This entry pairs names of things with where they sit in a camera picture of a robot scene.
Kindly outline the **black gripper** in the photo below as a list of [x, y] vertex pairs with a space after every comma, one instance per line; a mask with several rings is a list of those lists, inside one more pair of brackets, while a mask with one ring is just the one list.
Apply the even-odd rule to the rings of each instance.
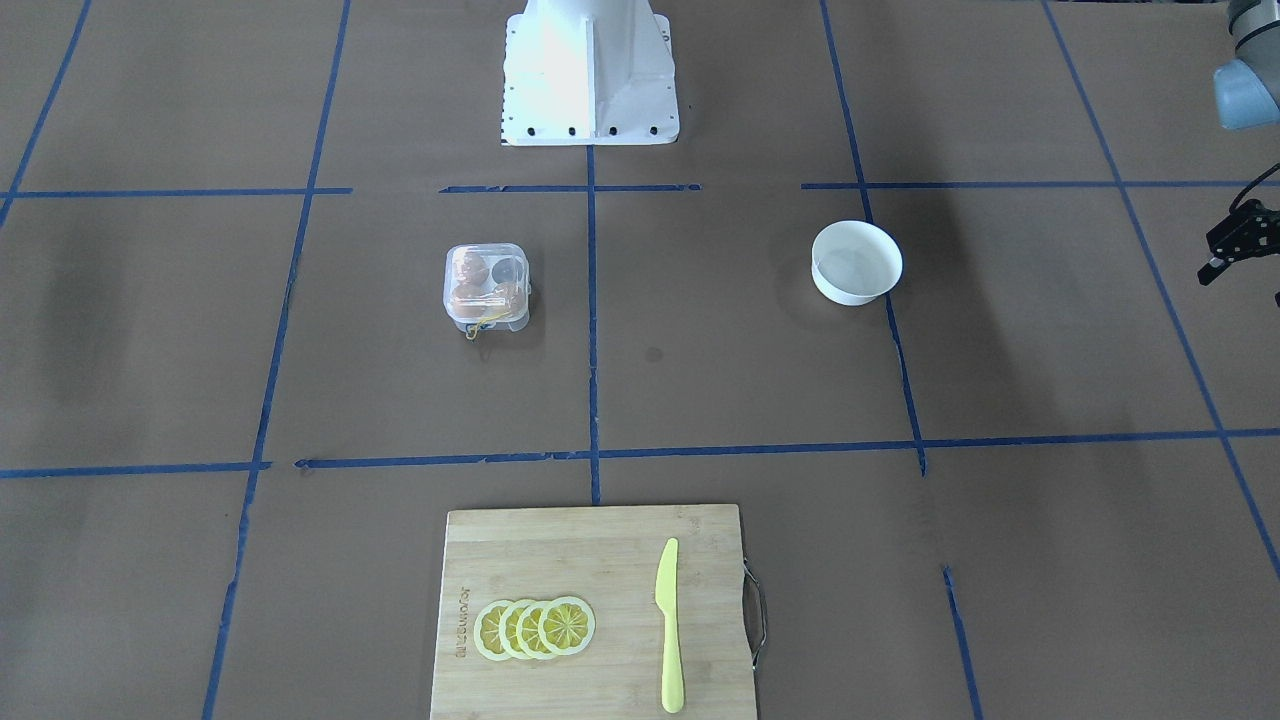
[[1279, 254], [1279, 210], [1257, 199], [1236, 200], [1221, 222], [1204, 234], [1210, 259], [1197, 272], [1201, 286], [1208, 286], [1230, 266], [1248, 259]]

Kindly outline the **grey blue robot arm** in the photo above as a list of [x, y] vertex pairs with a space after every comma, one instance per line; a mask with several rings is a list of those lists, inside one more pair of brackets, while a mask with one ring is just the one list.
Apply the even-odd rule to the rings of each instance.
[[[1253, 129], [1279, 123], [1279, 3], [1229, 1], [1228, 32], [1234, 58], [1213, 73], [1220, 124], [1225, 129]], [[1208, 286], [1228, 269], [1279, 252], [1279, 213], [1252, 196], [1277, 174], [1272, 164], [1230, 202], [1226, 217], [1204, 238], [1208, 261], [1197, 272]]]

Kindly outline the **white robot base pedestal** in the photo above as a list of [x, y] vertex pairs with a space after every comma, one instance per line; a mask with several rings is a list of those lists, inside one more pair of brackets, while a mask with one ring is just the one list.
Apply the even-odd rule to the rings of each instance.
[[529, 1], [504, 40], [503, 145], [678, 140], [671, 24], [649, 1]]

